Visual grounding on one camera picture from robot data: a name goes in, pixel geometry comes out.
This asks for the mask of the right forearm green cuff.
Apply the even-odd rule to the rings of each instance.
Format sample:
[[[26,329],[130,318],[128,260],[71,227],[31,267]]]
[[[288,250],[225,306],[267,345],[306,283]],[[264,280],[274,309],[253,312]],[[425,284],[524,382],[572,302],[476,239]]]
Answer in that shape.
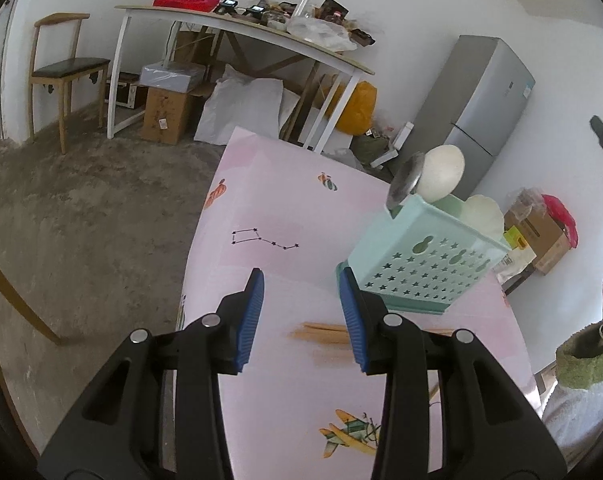
[[[603,347],[590,324],[556,349],[556,384],[541,419],[568,468],[574,468],[603,431]]]

